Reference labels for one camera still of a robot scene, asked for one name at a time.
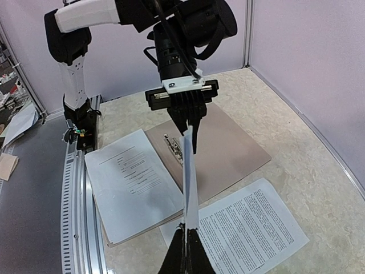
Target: metal clip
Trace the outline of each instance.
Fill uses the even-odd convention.
[[[175,156],[176,160],[179,161],[180,164],[183,164],[183,152],[181,151],[180,142],[177,138],[172,138],[170,140],[169,135],[164,134],[165,142],[169,147],[171,153]]]

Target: beige table surface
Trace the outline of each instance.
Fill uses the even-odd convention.
[[[250,70],[210,78],[220,83],[214,102],[273,159],[204,206],[264,177],[310,239],[269,273],[365,273],[365,202],[321,141]],[[99,147],[169,119],[165,110],[148,108],[143,92],[103,103],[100,110]],[[104,250],[108,274],[148,274],[158,272],[167,246],[156,228]]]

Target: cardboard piece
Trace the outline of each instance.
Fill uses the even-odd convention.
[[[208,115],[200,123],[195,156],[200,204],[271,160],[270,155],[216,104],[207,107]],[[166,145],[164,134],[170,138],[181,135],[172,120],[146,131],[157,154],[182,190],[183,167]]]
[[[18,164],[19,158],[6,153],[0,155],[0,179],[9,181],[10,175],[13,173]]]

